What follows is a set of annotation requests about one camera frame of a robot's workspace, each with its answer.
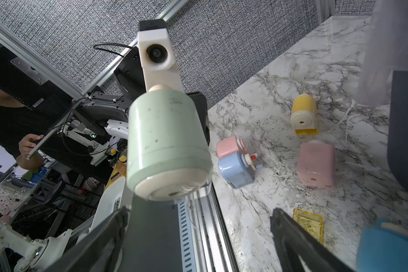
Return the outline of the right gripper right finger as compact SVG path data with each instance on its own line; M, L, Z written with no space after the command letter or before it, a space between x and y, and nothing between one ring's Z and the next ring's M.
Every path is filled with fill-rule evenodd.
M284 272L351 272L352 269L329 252L282 209L270 217L270 230Z

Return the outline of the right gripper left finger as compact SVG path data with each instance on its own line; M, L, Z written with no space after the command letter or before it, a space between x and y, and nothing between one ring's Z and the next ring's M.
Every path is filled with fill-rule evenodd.
M130 209L116 210L46 271L116 272L129 219Z

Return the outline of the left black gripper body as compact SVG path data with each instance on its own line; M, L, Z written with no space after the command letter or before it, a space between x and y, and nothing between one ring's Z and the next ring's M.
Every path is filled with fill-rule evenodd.
M206 96L201 92L187 94L194 102L207 144L210 144L210 129Z

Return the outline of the clear yellow shavings tray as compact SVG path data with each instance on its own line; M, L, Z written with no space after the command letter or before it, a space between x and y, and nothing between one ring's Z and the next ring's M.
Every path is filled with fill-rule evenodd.
M323 217L303 210L294 209L292 218L319 243L323 243Z

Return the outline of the green pencil sharpener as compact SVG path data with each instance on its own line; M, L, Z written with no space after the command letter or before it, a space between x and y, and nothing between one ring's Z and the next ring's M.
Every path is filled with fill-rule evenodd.
M193 100L157 86L129 108L127 186L147 201L184 198L206 186L213 164Z

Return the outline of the light blue pencil sharpener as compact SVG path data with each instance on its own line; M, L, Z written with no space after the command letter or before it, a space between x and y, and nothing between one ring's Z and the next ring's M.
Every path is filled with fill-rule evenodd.
M255 173L264 167L255 163L257 154L235 152L218 160L218 168L222 178L234 189L252 184Z

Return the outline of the pink pencil sharpener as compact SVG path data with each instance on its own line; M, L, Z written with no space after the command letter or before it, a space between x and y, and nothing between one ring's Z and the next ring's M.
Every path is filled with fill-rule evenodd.
M297 173L300 182L309 187L335 186L335 147L319 140L300 145Z
M242 139L237 136L231 136L216 144L216 153L218 158L224 158L233 153L247 154L248 152Z

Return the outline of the bright blue pencil sharpener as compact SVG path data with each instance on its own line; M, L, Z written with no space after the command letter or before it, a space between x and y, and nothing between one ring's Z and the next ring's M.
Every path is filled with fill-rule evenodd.
M384 219L365 227L357 251L358 272L408 272L408 231Z

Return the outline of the yellow pencil sharpener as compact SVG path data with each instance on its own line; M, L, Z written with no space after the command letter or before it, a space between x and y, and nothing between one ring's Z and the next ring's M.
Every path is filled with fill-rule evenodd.
M293 101L291 125L297 135L318 134L317 105L312 96L302 94Z

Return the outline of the dark grey trash bin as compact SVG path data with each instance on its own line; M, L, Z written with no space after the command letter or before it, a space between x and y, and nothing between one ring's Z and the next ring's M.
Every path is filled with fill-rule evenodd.
M394 71L387 160L391 173L408 192L408 71Z

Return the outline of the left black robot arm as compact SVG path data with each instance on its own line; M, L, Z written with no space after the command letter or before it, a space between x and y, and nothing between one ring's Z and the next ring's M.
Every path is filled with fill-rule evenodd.
M114 73L136 92L116 97L94 90L73 106L73 115L90 131L127 139L134 148L207 148L206 98L183 92L173 50L153 44L130 54Z

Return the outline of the person in black shirt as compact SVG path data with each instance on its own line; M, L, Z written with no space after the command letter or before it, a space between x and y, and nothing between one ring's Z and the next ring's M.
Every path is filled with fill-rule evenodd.
M39 153L27 159L36 141L44 138L44 134L56 123L60 115L50 112L30 110L11 95L0 90L0 145L25 170L37 170L44 164ZM98 166L91 164L91 156L86 146L68 137L52 136L40 150L59 161L73 171L106 184L112 168L105 160Z

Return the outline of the clear plastic bin liner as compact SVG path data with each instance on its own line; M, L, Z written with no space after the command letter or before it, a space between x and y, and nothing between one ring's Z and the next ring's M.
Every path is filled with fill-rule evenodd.
M408 71L408 1L376 1L353 99L369 107L388 104L394 71Z

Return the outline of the aluminium front rail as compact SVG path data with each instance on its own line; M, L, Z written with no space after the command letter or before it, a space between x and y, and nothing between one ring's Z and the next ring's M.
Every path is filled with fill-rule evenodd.
M239 266L213 184L175 200L182 272L238 272Z

